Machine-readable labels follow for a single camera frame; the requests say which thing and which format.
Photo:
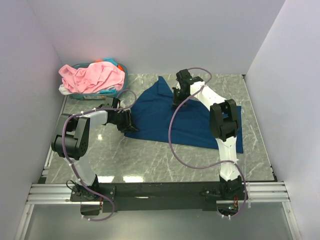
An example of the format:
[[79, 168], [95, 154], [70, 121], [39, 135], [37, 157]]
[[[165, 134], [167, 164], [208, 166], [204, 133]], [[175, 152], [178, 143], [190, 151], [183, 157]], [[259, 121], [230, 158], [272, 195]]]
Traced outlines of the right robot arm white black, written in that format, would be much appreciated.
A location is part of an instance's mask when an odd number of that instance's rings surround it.
[[[237, 104], [226, 99], [214, 90], [201, 77], [192, 77], [189, 69], [176, 73], [177, 86], [173, 88], [173, 106], [176, 107], [168, 128], [168, 143], [173, 156], [184, 166], [192, 169], [207, 169], [220, 165], [217, 195], [226, 200], [232, 199], [243, 189], [244, 175], [238, 166], [236, 142], [241, 126]], [[215, 138], [219, 152], [219, 162], [208, 166], [191, 166], [184, 163], [172, 147], [171, 132], [175, 117], [180, 108], [191, 98], [196, 98], [209, 111], [209, 128]]]

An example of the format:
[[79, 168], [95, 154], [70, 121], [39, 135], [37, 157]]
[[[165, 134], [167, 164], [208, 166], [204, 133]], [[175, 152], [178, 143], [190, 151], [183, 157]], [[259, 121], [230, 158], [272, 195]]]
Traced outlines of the dark blue t shirt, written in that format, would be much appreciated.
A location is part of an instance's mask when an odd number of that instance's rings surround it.
[[[175, 109], [173, 93], [162, 76], [145, 90], [131, 108], [138, 131], [125, 133], [128, 138], [168, 143], [168, 131]], [[173, 144], [217, 149], [218, 143], [210, 131], [210, 112], [200, 102], [189, 100], [179, 109], [171, 128]]]

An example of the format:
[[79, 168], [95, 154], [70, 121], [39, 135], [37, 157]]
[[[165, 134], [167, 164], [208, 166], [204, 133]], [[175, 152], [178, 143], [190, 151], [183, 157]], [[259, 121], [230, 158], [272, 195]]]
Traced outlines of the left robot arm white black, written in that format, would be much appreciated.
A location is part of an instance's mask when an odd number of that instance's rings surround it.
[[87, 157], [90, 129], [107, 124], [117, 126], [123, 134], [139, 131], [131, 110], [121, 107], [119, 98], [107, 97], [105, 103], [88, 112], [61, 114], [51, 140], [51, 149], [68, 163], [76, 177], [72, 192], [88, 201], [101, 196], [98, 176]]

